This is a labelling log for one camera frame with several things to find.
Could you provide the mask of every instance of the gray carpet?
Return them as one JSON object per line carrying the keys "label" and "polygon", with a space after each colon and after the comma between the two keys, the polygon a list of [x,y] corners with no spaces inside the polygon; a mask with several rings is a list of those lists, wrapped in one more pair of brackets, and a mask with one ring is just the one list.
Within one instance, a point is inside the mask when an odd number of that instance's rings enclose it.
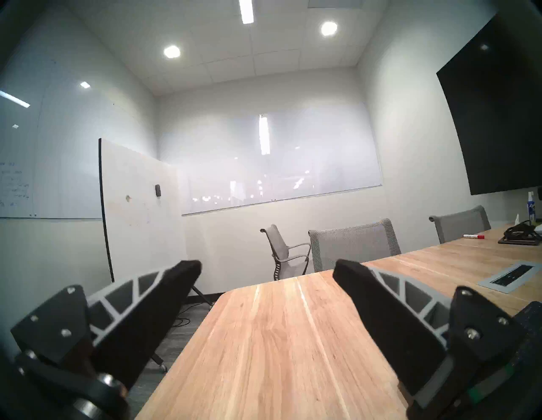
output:
{"label": "gray carpet", "polygon": [[[185,305],[181,311],[190,308],[192,305]],[[202,303],[201,305],[192,307],[184,312],[181,316],[190,319],[190,323],[186,326],[171,328],[164,341],[160,343],[156,349],[156,354],[164,359],[164,363],[169,369],[173,362],[177,359],[184,346],[195,333],[196,329],[202,323],[205,316],[209,313],[209,305]],[[164,373],[160,367],[152,360],[147,363],[147,366],[139,376],[128,393],[128,404],[130,406],[130,418],[135,418],[139,410],[145,405],[151,394],[154,392]]]}

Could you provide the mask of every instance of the cleaner bottle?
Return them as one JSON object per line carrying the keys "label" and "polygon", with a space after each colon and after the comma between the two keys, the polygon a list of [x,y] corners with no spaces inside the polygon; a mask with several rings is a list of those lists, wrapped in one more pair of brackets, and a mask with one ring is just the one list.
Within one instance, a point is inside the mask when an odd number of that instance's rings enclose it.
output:
{"label": "cleaner bottle", "polygon": [[533,198],[533,191],[529,191],[529,201],[527,202],[527,211],[529,213],[529,222],[531,222],[531,225],[534,225],[537,217],[534,213],[534,198]]}

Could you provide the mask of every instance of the conference table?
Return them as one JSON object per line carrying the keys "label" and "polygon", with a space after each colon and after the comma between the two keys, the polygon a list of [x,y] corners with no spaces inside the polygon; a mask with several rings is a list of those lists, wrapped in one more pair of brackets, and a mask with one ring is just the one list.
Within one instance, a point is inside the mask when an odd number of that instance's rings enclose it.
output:
{"label": "conference table", "polygon": [[[364,263],[414,277],[447,296],[472,287],[508,314],[542,301],[542,271],[504,294],[477,282],[542,246],[459,239]],[[137,419],[405,419],[397,377],[333,271],[224,293]]]}

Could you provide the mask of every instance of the television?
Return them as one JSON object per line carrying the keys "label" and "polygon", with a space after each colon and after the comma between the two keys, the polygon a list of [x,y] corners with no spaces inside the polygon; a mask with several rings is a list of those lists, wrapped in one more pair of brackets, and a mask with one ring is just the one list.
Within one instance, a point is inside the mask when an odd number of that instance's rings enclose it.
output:
{"label": "television", "polygon": [[542,79],[516,39],[497,14],[437,72],[471,195],[542,185]]}

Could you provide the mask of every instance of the chair armrest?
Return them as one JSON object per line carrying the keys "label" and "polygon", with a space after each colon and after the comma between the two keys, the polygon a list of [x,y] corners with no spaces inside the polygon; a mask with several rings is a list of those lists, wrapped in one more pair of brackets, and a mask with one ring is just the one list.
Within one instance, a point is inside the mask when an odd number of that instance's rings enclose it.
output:
{"label": "chair armrest", "polygon": [[288,247],[288,249],[292,249],[292,248],[300,247],[301,245],[308,245],[308,246],[309,246],[309,248],[311,247],[311,244],[309,244],[309,243],[300,243],[299,245],[294,245],[293,247]]}
{"label": "chair armrest", "polygon": [[303,258],[305,258],[305,259],[308,260],[308,254],[307,254],[307,255],[294,255],[293,257],[289,257],[289,258],[286,258],[286,259],[284,259],[284,260],[278,260],[278,259],[277,259],[277,261],[278,261],[278,262],[286,262],[286,261],[290,261],[290,260],[293,260],[293,259],[295,259],[295,258],[300,258],[300,257],[303,257]]}

